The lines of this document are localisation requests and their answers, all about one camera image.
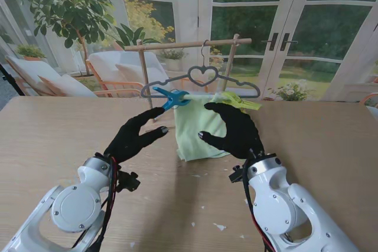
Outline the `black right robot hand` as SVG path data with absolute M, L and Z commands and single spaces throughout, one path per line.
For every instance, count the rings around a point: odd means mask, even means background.
M 258 129 L 248 114 L 224 103 L 209 102 L 204 107 L 220 115 L 226 124 L 226 135 L 219 137 L 200 131 L 198 136 L 202 141 L 238 159 L 259 158 L 265 154 Z

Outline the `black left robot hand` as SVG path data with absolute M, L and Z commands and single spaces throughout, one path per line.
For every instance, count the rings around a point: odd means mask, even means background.
M 163 107 L 154 107 L 129 119 L 118 131 L 110 145 L 104 151 L 105 156 L 112 157 L 117 163 L 122 163 L 136 156 L 143 148 L 154 143 L 168 133 L 168 128 L 158 128 L 139 134 L 141 127 L 150 119 L 154 119 L 165 112 Z

